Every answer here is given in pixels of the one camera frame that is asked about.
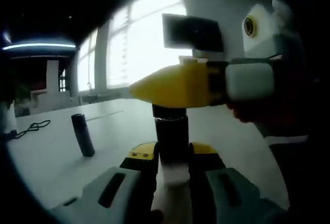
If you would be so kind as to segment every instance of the black cable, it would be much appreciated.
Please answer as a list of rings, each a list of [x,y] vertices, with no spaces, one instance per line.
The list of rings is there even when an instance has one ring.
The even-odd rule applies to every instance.
[[[21,138],[27,132],[38,131],[41,127],[46,127],[48,124],[50,124],[50,122],[51,122],[50,120],[45,120],[43,122],[34,122],[30,125],[30,127],[27,130],[19,132],[18,134],[16,134],[14,139]]]

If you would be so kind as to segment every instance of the white table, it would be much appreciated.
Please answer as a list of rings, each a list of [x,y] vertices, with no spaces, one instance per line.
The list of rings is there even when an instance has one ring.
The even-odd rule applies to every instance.
[[[92,158],[81,155],[71,123],[76,113],[96,118],[87,122],[96,150]],[[289,206],[279,167],[253,124],[240,123],[225,106],[189,109],[188,117],[190,141],[211,144],[227,167],[234,167],[259,187],[261,196]],[[46,119],[52,121],[49,126],[12,140],[8,146],[23,180],[47,209],[79,197],[86,184],[119,166],[134,146],[157,140],[151,104],[139,100],[120,99],[20,117],[18,130]]]

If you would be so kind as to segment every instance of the black object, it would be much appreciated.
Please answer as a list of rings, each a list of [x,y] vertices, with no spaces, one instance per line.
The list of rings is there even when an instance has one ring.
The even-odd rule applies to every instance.
[[[162,165],[187,163],[189,134],[186,109],[153,105],[153,114]]]
[[[88,127],[84,114],[75,114],[71,116],[74,133],[84,157],[92,157],[95,150],[88,132]]]
[[[21,138],[27,132],[38,131],[41,127],[46,127],[48,124],[50,124],[50,122],[51,122],[50,120],[45,120],[45,121],[42,121],[42,122],[34,122],[30,125],[30,127],[27,130],[19,132],[18,134],[16,134],[14,139]]]
[[[164,46],[223,52],[218,23],[209,19],[163,14]]]

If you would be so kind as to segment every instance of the white wall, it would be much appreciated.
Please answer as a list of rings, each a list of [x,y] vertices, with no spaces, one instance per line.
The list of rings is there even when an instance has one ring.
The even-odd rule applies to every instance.
[[[47,61],[46,83],[47,93],[58,92],[58,60]]]
[[[222,33],[224,58],[243,57],[241,24],[255,4],[272,10],[272,0],[184,0],[187,15],[218,22]]]

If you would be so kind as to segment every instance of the screen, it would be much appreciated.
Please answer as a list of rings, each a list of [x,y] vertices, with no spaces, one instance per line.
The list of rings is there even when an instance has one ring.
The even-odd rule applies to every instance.
[[[222,52],[218,23],[190,16],[163,14],[164,46]]]

